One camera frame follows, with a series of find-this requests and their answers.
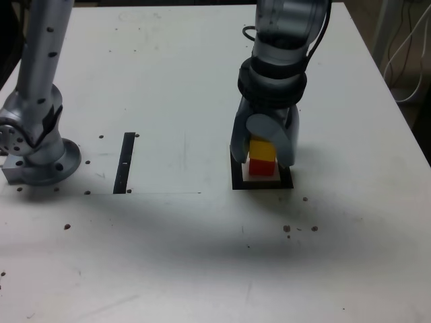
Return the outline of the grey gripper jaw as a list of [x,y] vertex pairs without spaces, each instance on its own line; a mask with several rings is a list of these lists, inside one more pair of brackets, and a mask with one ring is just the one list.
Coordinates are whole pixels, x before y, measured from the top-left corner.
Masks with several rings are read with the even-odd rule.
[[253,114],[248,117],[246,128],[250,134],[273,144],[277,161],[283,168],[294,165],[299,133],[296,105],[276,110],[272,115]]
[[251,135],[246,128],[246,122],[251,115],[253,115],[253,109],[250,103],[245,98],[242,98],[234,118],[230,140],[230,152],[234,160],[242,164],[246,163],[248,157]]

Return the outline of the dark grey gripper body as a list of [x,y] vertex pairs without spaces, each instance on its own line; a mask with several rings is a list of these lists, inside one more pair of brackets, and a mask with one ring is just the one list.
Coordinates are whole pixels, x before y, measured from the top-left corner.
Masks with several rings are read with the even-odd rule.
[[252,115],[252,123],[257,125],[286,125],[289,111],[289,108],[256,106]]

